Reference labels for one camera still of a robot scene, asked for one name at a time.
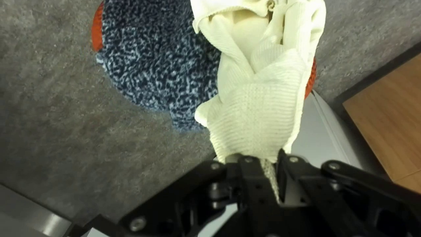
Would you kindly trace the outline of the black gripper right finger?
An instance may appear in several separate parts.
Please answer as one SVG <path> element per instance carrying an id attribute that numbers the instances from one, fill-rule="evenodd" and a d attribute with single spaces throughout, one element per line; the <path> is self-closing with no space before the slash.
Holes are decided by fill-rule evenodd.
<path id="1" fill-rule="evenodd" d="M 421 237 L 421 195 L 344 162 L 277 153 L 280 205 L 313 211 L 334 237 Z"/>

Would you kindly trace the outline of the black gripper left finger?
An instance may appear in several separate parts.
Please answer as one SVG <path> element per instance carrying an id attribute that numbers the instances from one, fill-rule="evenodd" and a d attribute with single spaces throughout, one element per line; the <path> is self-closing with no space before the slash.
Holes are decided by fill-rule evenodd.
<path id="1" fill-rule="evenodd" d="M 206 161 L 135 207 L 117 223 L 95 216 L 72 226 L 64 237 L 265 237 L 272 191 L 260 162 L 234 157 Z"/>

